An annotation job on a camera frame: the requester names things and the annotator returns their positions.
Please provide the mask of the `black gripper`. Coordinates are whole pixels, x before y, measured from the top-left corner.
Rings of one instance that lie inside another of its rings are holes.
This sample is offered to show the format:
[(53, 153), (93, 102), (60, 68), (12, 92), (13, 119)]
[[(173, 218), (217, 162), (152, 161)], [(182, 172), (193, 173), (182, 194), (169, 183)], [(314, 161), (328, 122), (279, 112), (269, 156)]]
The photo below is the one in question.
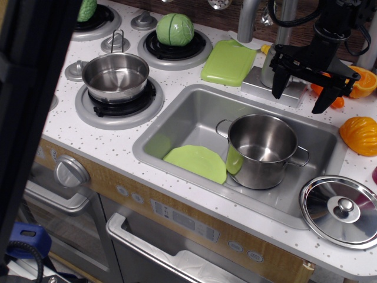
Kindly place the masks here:
[[(275, 72), (273, 76), (272, 94), (280, 99), (291, 76), (312, 82), (315, 74), (328, 73), (344, 81), (345, 88), (360, 80), (361, 76), (345, 65), (336, 56), (339, 45), (350, 36), (331, 33), (319, 24), (313, 26), (314, 36), (309, 45), (302, 47), (278, 44), (270, 66)], [(321, 87), (312, 84), (312, 90), (319, 96), (312, 109), (313, 114), (323, 113), (337, 98), (348, 96), (349, 91), (337, 86)]]

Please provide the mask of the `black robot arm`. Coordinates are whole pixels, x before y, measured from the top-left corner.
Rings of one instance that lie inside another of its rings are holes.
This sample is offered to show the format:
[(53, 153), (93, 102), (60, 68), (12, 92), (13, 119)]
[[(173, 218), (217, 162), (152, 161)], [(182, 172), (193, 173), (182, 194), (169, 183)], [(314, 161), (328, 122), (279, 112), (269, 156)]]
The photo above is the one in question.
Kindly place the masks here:
[(371, 43), (364, 23), (376, 12), (375, 1), (319, 1), (316, 10), (301, 19), (281, 21), (280, 27), (294, 27), (315, 19), (314, 36), (309, 45), (297, 47), (277, 44), (270, 62), (274, 72), (272, 94), (282, 96), (290, 77), (301, 78), (322, 87), (312, 113), (324, 112), (338, 97), (349, 96), (361, 75), (341, 62), (336, 52), (346, 44), (353, 29)]

